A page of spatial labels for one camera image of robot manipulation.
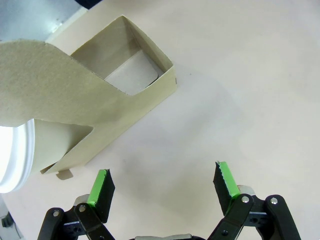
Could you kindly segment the left gripper black green left finger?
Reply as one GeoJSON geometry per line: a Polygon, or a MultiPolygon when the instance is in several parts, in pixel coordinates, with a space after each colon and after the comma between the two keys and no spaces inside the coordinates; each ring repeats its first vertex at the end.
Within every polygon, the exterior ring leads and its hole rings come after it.
{"type": "Polygon", "coordinates": [[[106,228],[115,185],[109,169],[98,171],[90,194],[79,196],[72,208],[50,208],[43,219],[39,240],[113,240],[106,228]]]}

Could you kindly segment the left gripper black green right finger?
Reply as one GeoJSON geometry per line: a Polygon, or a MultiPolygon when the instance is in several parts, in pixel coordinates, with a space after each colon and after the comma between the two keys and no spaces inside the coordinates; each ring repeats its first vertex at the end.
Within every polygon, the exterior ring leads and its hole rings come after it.
{"type": "Polygon", "coordinates": [[[215,163],[213,184],[223,218],[209,240],[236,240],[244,227],[254,227],[262,240],[300,240],[285,199],[278,194],[258,198],[249,186],[238,185],[225,161],[215,163]]]}

